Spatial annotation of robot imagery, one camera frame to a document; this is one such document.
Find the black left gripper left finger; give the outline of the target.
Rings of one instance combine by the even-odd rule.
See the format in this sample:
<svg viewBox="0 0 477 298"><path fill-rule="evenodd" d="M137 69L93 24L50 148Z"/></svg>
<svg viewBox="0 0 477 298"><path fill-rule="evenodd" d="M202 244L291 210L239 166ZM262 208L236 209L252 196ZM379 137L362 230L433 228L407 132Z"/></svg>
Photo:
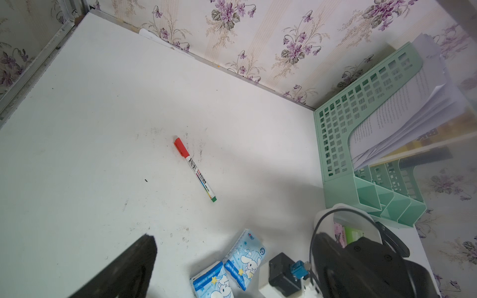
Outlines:
<svg viewBox="0 0 477 298"><path fill-rule="evenodd" d="M147 296L157 245L143 235L71 296L73 298L144 298Z"/></svg>

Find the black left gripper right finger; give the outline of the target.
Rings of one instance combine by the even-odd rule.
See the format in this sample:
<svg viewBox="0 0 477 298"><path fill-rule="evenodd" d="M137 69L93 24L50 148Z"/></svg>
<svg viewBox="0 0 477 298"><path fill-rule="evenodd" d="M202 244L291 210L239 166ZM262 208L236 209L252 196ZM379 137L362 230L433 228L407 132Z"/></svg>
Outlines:
<svg viewBox="0 0 477 298"><path fill-rule="evenodd" d="M342 248L326 233L311 242L313 268L325 298L371 298L372 272L367 267L366 250L373 242L362 237Z"/></svg>

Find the green tissue pack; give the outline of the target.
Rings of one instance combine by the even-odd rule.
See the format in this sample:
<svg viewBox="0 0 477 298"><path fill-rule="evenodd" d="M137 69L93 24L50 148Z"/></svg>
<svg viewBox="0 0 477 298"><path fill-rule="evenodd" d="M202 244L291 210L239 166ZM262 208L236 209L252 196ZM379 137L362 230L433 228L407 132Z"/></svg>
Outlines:
<svg viewBox="0 0 477 298"><path fill-rule="evenodd" d="M353 242L356 242L360 238L364 237L365 233L357 228L352 228L345 226L344 227L344 237L345 237L345 243L346 245L349 245Z"/></svg>

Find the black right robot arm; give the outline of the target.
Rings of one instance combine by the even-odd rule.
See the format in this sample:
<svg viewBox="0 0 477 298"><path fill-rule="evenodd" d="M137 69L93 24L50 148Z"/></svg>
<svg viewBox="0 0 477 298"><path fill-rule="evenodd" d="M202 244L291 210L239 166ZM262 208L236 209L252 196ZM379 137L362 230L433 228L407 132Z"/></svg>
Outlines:
<svg viewBox="0 0 477 298"><path fill-rule="evenodd" d="M381 242L366 237L348 244L345 250L377 278L406 298L438 298L431 274L409 259L411 252L404 242L380 222L375 222Z"/></svg>

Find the pink tissue pack top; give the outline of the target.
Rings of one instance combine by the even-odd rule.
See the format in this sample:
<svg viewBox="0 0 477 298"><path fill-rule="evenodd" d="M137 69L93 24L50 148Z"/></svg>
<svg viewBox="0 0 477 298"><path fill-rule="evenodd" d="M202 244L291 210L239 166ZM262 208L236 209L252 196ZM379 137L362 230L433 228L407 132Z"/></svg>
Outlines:
<svg viewBox="0 0 477 298"><path fill-rule="evenodd" d="M335 241L342 248L345 248L347 245L345 227L339 223L334 222L334 235L335 235Z"/></svg>

